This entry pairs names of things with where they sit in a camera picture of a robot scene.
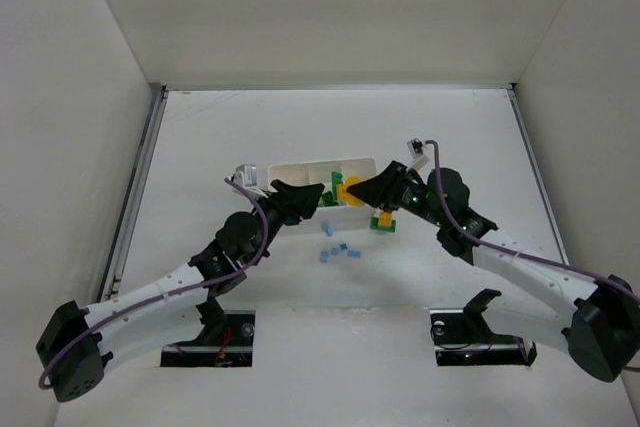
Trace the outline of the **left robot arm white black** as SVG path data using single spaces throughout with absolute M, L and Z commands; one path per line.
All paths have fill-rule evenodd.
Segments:
M 274 180 L 271 187 L 254 196 L 238 186 L 251 210 L 231 214 L 200 253 L 158 280 L 111 300 L 57 307 L 36 343 L 39 388 L 70 402 L 137 356 L 220 329 L 226 318 L 218 297 L 268 257 L 282 227 L 311 219 L 324 191 L 320 183 Z

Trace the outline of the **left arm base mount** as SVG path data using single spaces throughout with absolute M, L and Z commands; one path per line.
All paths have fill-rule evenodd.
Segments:
M 255 310 L 225 310 L 210 298 L 198 306 L 203 328 L 189 341 L 162 349 L 162 368 L 245 368 L 253 364 Z

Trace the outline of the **small yellow lego brick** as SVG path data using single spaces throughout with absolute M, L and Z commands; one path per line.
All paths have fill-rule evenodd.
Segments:
M 393 218 L 390 212 L 381 211 L 378 216 L 378 226 L 390 228 L 393 225 Z

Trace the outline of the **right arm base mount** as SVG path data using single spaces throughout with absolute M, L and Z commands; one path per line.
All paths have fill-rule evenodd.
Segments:
M 429 334 L 438 367 L 524 366 L 537 358 L 534 342 L 497 334 L 482 317 L 501 292 L 484 289 L 461 308 L 430 311 Z

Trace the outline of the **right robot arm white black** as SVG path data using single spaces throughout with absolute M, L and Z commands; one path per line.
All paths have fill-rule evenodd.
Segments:
M 505 279 L 550 310 L 536 314 L 498 305 L 500 292 L 485 289 L 463 309 L 481 331 L 552 347 L 608 383 L 638 354 L 639 298 L 630 285 L 530 253 L 470 207 L 470 190 L 457 171 L 436 168 L 422 180 L 415 170 L 392 162 L 345 192 L 379 210 L 405 210 L 436 226 L 436 238 L 451 256 Z

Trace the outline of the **green lego plate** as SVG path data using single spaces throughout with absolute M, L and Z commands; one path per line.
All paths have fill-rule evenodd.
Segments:
M 392 217 L 372 217 L 369 228 L 374 231 L 394 233 L 396 221 Z

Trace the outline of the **green lego brick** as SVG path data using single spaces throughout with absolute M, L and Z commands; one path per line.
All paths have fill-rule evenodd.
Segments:
M 344 204 L 344 183 L 343 174 L 339 171 L 331 172 L 331 191 L 333 199 L 338 204 Z
M 333 195 L 332 191 L 326 191 L 321 195 L 320 201 L 319 201 L 319 206 L 326 208 L 326 207 L 334 207 L 334 206 L 338 206 L 339 203 L 336 200 L 336 198 Z

